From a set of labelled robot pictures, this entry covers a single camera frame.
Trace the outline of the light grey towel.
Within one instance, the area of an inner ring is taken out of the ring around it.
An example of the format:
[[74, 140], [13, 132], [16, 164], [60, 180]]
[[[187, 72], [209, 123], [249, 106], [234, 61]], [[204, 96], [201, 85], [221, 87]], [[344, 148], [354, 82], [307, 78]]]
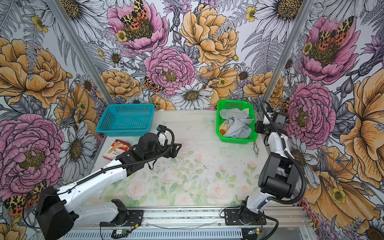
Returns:
[[252, 130], [249, 125], [254, 119], [249, 117], [249, 110], [239, 110], [237, 108], [220, 110], [220, 117], [232, 124], [224, 137], [247, 139], [251, 135]]

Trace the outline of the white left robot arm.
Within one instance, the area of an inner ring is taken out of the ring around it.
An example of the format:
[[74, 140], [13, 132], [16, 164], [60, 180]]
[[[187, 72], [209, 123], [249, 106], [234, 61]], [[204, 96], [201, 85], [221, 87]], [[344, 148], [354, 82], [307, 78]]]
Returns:
[[128, 151], [108, 165], [74, 183], [58, 189], [47, 187], [40, 193], [35, 218], [47, 240], [58, 240], [73, 228], [99, 223], [117, 227], [131, 221], [128, 208], [119, 199], [82, 209], [81, 204], [107, 186], [123, 180], [160, 158], [176, 158], [182, 144], [168, 128], [146, 133]]

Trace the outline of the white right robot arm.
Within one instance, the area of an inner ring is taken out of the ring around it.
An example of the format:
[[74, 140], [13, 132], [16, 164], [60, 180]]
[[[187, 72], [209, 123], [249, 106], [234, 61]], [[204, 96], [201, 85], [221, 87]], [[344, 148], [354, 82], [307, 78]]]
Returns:
[[242, 225], [262, 225], [265, 219], [262, 213], [268, 204], [292, 205], [305, 192], [305, 175], [295, 162], [284, 134], [286, 119], [286, 115], [275, 112], [255, 124], [256, 132], [266, 136], [271, 152], [260, 173], [257, 193], [248, 196], [240, 205], [238, 215]]

